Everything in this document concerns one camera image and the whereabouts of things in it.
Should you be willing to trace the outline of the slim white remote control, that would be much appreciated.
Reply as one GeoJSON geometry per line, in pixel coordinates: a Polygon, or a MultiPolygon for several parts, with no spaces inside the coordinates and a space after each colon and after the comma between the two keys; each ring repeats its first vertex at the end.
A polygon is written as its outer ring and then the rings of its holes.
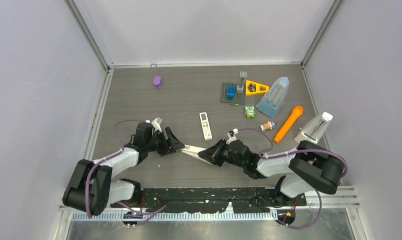
{"type": "Polygon", "coordinates": [[[185,148],[181,152],[185,155],[188,155],[192,158],[198,159],[205,163],[215,165],[215,166],[217,165],[215,163],[215,161],[213,160],[212,151],[208,150],[207,148],[185,145],[185,148]]]}

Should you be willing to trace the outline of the white air conditioner remote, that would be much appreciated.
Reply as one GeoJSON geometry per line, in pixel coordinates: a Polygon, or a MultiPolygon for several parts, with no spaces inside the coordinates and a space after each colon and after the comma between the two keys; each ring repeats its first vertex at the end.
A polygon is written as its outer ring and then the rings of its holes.
{"type": "Polygon", "coordinates": [[[201,127],[202,127],[204,140],[209,141],[213,137],[212,137],[212,133],[211,133],[207,113],[206,112],[200,112],[199,117],[200,117],[200,121],[201,121],[201,127]]]}

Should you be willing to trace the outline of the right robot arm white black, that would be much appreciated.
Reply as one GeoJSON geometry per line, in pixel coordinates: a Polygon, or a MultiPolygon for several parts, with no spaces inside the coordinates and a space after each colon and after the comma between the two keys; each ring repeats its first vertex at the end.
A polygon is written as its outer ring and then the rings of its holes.
{"type": "Polygon", "coordinates": [[[341,156],[307,140],[289,151],[271,155],[255,153],[240,140],[220,140],[196,156],[219,167],[223,163],[237,166],[253,179],[281,175],[274,191],[274,199],[280,205],[313,190],[333,195],[347,173],[347,163],[341,156]]]}

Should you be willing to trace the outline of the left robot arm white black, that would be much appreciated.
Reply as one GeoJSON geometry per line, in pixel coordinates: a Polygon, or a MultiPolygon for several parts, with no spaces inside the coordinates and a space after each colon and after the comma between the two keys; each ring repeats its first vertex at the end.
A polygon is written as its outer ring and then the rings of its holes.
{"type": "Polygon", "coordinates": [[[100,215],[112,204],[138,206],[143,198],[141,184],[125,178],[113,179],[124,170],[141,164],[150,152],[162,157],[185,147],[169,127],[161,128],[161,122],[159,117],[152,121],[139,120],[130,142],[121,140],[118,151],[96,160],[79,160],[62,203],[85,212],[89,218],[100,215]]]}

